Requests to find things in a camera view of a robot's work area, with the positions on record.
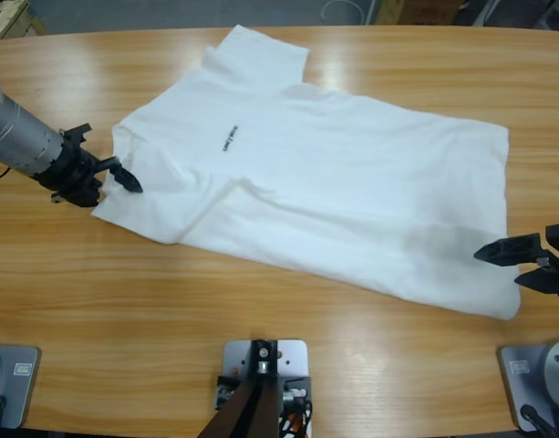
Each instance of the wood grain surface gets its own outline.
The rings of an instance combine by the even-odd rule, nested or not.
[[[559,223],[559,33],[263,31],[309,47],[305,79],[321,87],[508,127],[510,233]],[[227,32],[3,41],[0,85],[54,128],[89,122],[85,146],[107,157],[111,126]],[[193,437],[212,415],[224,342],[267,337],[307,342],[318,438],[507,430],[496,350],[559,339],[556,297],[523,290],[512,321],[462,315],[156,244],[48,196],[18,173],[0,180],[0,343],[43,352],[28,427]]]

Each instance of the white t-shirt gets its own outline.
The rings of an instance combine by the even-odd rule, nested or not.
[[[302,82],[307,50],[236,27],[202,66],[113,129],[141,182],[93,214],[150,239],[512,318],[508,131]]]

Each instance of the wooden crate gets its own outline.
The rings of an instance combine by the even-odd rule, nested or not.
[[[405,0],[383,0],[380,4],[375,25],[395,25],[403,12]]]
[[[44,27],[30,15],[27,0],[0,2],[0,39],[43,35]]]
[[[406,0],[400,25],[450,25],[463,0]]]

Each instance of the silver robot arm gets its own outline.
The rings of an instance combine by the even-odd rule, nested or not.
[[[80,147],[89,130],[85,124],[56,132],[0,89],[0,162],[52,190],[53,201],[97,205],[101,182],[95,174],[105,170],[128,191],[143,192],[139,181],[116,157],[101,161]]]

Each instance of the t-shirt sleeve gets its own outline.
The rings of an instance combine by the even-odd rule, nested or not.
[[[232,62],[245,78],[282,88],[303,81],[308,50],[236,26],[215,53]]]

